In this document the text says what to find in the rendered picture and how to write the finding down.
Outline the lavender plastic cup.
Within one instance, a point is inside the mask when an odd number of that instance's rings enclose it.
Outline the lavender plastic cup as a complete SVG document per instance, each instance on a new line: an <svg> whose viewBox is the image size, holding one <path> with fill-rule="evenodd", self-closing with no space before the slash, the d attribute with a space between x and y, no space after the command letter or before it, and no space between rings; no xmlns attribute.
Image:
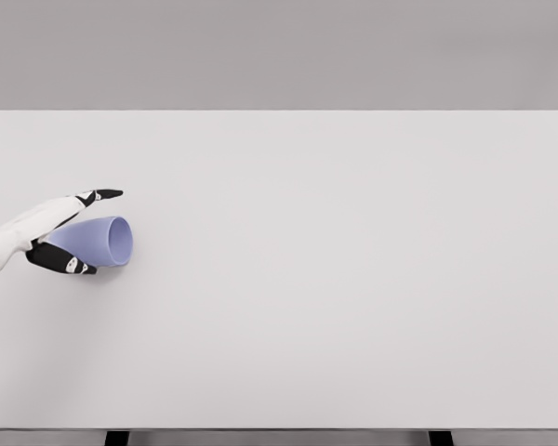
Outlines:
<svg viewBox="0 0 558 446"><path fill-rule="evenodd" d="M94 267L122 267L133 253L133 234L121 216L89 219L54 230L46 241Z"/></svg>

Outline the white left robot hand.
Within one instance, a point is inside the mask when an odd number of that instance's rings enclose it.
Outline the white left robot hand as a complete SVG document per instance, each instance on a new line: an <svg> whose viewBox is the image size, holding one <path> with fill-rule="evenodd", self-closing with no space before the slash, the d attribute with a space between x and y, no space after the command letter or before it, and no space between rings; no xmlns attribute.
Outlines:
<svg viewBox="0 0 558 446"><path fill-rule="evenodd" d="M117 198L121 190L97 189L40 203L0 227L13 236L13 253L25 254L39 268L67 275L94 275L97 268L70 252L45 241L52 231L78 216L92 204Z"/></svg>

